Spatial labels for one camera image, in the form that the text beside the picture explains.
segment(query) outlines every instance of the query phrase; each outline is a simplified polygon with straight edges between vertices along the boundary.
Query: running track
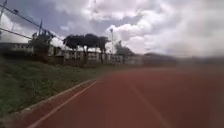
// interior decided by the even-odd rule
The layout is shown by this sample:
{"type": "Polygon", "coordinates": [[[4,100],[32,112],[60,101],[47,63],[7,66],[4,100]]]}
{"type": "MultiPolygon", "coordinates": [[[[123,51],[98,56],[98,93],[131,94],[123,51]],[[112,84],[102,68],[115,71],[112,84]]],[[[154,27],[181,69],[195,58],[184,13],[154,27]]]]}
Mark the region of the running track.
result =
{"type": "Polygon", "coordinates": [[[224,128],[220,69],[112,73],[35,128],[224,128]]]}

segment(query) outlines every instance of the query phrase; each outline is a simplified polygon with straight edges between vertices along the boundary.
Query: cloud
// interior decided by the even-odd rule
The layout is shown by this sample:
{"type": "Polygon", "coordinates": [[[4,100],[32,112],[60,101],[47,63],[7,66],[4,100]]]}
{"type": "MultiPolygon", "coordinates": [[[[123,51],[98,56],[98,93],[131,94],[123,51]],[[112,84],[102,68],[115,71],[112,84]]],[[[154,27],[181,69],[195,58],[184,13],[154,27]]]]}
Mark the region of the cloud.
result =
{"type": "Polygon", "coordinates": [[[115,42],[123,40],[136,53],[159,52],[177,57],[224,55],[223,0],[44,1],[53,4],[57,12],[73,17],[74,21],[67,20],[60,27],[66,32],[94,33],[103,24],[107,26],[101,33],[111,38],[109,30],[113,28],[115,42]],[[123,23],[124,19],[136,17],[135,22],[123,23]]]}
{"type": "Polygon", "coordinates": [[[143,11],[136,24],[111,25],[106,32],[113,28],[115,37],[137,53],[159,52],[177,57],[224,55],[224,9],[216,8],[224,5],[223,1],[211,4],[208,0],[161,0],[159,4],[161,12],[143,11]]]}
{"type": "MultiPolygon", "coordinates": [[[[2,15],[1,27],[6,30],[13,30],[13,32],[25,35],[27,37],[31,37],[35,32],[32,29],[21,26],[17,22],[13,22],[6,14],[2,15]]],[[[28,40],[28,38],[2,31],[1,42],[27,43],[28,40]]]]}
{"type": "Polygon", "coordinates": [[[135,17],[141,11],[158,7],[155,0],[45,0],[45,2],[53,3],[59,12],[99,21],[135,17]]]}

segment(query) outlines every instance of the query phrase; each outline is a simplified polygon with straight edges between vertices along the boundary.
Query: green grass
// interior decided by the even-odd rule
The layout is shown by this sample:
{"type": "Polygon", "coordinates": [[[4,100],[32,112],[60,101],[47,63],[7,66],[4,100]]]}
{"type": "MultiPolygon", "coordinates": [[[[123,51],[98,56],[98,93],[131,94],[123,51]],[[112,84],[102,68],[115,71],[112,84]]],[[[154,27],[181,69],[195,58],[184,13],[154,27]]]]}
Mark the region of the green grass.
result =
{"type": "Polygon", "coordinates": [[[0,58],[0,117],[22,110],[115,67],[82,69],[0,58]]]}

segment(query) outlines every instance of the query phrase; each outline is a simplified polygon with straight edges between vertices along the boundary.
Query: sky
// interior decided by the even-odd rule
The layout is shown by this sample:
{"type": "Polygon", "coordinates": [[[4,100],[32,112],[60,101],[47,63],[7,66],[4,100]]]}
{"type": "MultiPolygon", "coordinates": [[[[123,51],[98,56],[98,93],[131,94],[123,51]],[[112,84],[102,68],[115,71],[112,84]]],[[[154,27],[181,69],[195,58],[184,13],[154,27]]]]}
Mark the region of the sky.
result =
{"type": "MultiPolygon", "coordinates": [[[[40,23],[60,38],[93,33],[133,52],[176,57],[224,56],[223,0],[8,0],[7,7],[40,23]]],[[[38,28],[7,12],[7,29],[32,35],[38,28]]],[[[5,34],[5,41],[25,39],[5,34]]],[[[62,42],[53,39],[54,45],[62,42]]]]}

